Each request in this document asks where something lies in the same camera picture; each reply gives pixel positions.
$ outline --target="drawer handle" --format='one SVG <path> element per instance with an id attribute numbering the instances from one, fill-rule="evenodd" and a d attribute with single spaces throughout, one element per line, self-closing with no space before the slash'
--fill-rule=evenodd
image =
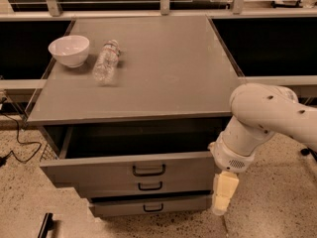
<path id="1" fill-rule="evenodd" d="M 144 212 L 158 212 L 158 211 L 162 211 L 163 209 L 164 209 L 164 205 L 162 203 L 160 204 L 160 208 L 158 209 L 147 209 L 147 206 L 145 204 L 143 205 Z"/>
<path id="2" fill-rule="evenodd" d="M 141 191 L 160 190 L 162 188 L 162 182 L 160 181 L 157 187 L 142 187 L 142 184 L 139 182 L 138 187 Z"/>
<path id="3" fill-rule="evenodd" d="M 141 173 L 137 173 L 137 167 L 133 166 L 133 175 L 135 177 L 157 177 L 157 176 L 163 175 L 165 173 L 165 170 L 166 170 L 166 165 L 163 164 L 163 165 L 161 165 L 161 171 L 160 172 L 141 174 Z"/>

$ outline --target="gray cabinet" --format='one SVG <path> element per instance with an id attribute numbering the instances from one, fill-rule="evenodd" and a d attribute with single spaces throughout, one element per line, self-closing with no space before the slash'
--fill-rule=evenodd
<path id="1" fill-rule="evenodd" d="M 226 123 L 188 118 L 47 126 L 52 138 L 64 137 L 58 159 L 41 161 L 41 168 L 56 187 L 72 186 L 87 198 L 95 216 L 203 210 L 215 173 L 208 144 Z"/>
<path id="2" fill-rule="evenodd" d="M 87 61 L 56 62 L 28 118 L 57 154 L 41 162 L 48 178 L 73 186 L 96 216 L 208 208 L 208 145 L 239 85 L 208 18 L 78 19 L 71 34 L 90 40 Z M 91 69 L 112 39 L 116 81 L 101 87 Z"/>

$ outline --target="open drawer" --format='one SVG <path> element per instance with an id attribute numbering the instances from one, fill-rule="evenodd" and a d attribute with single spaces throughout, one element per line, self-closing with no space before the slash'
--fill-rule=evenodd
<path id="1" fill-rule="evenodd" d="M 59 159 L 41 168 L 55 186 L 87 198 L 210 191 L 207 148 L 223 125 L 199 118 L 68 126 Z"/>

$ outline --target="black cable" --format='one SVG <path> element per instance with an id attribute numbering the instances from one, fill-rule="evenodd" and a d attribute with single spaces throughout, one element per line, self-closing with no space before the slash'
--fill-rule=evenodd
<path id="1" fill-rule="evenodd" d="M 0 157 L 0 167 L 3 166 L 3 165 L 5 165 L 6 160 L 7 160 L 10 156 L 13 156 L 19 163 L 26 164 L 28 161 L 30 161 L 30 160 L 39 152 L 39 150 L 40 150 L 40 148 L 41 148 L 41 146 L 42 146 L 42 143 L 41 143 L 41 142 L 37 142 L 37 141 L 34 141 L 34 142 L 21 142 L 20 139 L 19 139 L 19 137 L 20 137 L 20 125 L 19 125 L 19 122 L 18 122 L 16 119 L 14 119 L 14 118 L 12 118 L 12 117 L 6 115 L 6 114 L 3 114 L 3 113 L 1 113 L 1 112 L 0 112 L 0 114 L 3 115 L 3 116 L 5 116 L 5 117 L 7 117 L 8 119 L 10 119 L 10 120 L 12 120 L 12 121 L 14 121 L 14 122 L 16 123 L 16 125 L 17 125 L 17 137 L 16 137 L 16 140 L 17 140 L 17 142 L 18 142 L 20 145 L 23 145 L 23 146 L 34 145 L 34 144 L 38 144 L 38 145 L 39 145 L 39 146 L 37 147 L 37 149 L 31 154 L 31 156 L 28 157 L 26 160 L 21 160 L 21 159 L 19 159 L 19 158 L 16 156 L 16 154 L 13 152 L 13 150 L 11 150 L 10 153 L 7 154 L 5 157 Z"/>
<path id="2" fill-rule="evenodd" d="M 317 162 L 317 152 L 315 152 L 314 150 L 312 150 L 310 148 L 304 148 L 300 151 L 300 153 L 303 156 L 307 156 L 307 155 L 311 154 L 313 156 L 313 158 L 315 159 L 315 161 Z"/>

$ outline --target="white bowl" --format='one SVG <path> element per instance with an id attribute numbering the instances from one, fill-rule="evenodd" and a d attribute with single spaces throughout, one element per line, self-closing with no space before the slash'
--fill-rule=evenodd
<path id="1" fill-rule="evenodd" d="M 79 67 L 88 58 L 89 40 L 83 36 L 64 36 L 49 45 L 52 56 L 68 67 Z"/>

